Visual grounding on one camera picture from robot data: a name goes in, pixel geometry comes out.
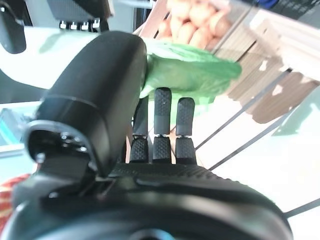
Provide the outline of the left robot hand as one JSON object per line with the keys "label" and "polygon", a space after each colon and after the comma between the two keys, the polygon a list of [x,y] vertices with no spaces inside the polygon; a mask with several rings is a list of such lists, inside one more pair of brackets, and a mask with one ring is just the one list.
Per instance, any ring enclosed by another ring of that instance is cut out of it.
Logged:
{"label": "left robot hand", "polygon": [[39,169],[12,191],[3,240],[291,240],[267,197],[198,166],[194,101],[178,101],[171,162],[171,91],[155,92],[153,157],[147,71],[138,36],[111,31],[88,43],[48,91],[24,132]]}

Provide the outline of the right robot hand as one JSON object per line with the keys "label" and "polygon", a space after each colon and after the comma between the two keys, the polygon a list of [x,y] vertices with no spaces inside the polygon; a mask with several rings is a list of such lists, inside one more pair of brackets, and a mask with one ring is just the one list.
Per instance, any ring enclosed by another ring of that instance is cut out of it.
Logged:
{"label": "right robot hand", "polygon": [[[113,15],[108,0],[37,0],[47,9],[39,14],[51,15],[61,30],[100,33],[109,30],[108,18]],[[27,48],[25,26],[32,27],[26,0],[0,2],[0,44],[10,54],[20,54]]]}

